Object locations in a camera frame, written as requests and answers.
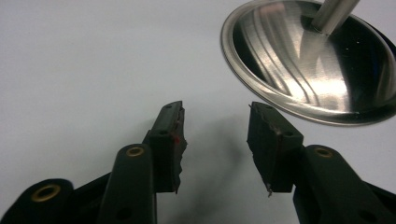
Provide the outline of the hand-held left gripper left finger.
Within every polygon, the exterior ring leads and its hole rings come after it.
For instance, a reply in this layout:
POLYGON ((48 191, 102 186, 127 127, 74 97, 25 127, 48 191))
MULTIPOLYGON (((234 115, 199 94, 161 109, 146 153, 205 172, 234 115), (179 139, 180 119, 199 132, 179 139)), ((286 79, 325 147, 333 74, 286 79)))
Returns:
POLYGON ((184 136, 185 109, 181 101, 164 105, 143 143, 153 159, 154 188, 157 192, 177 192, 182 172, 181 160, 187 148, 184 136))

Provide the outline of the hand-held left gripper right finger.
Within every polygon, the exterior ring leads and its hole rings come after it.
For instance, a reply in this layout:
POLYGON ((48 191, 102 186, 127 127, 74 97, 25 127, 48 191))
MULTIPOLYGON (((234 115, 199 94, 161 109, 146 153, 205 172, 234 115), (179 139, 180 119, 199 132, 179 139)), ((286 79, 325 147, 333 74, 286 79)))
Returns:
POLYGON ((269 193, 292 191, 293 158, 303 146, 303 135, 274 107, 250 106, 247 144, 269 193))

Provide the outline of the steel utensil rack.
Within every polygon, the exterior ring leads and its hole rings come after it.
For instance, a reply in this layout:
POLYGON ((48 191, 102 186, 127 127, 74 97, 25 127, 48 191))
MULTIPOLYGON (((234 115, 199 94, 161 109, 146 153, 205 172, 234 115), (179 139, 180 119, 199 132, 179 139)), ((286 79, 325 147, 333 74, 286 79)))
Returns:
POLYGON ((235 74, 266 102, 328 125, 396 116, 396 45, 353 15, 360 0, 252 0, 221 30, 235 74))

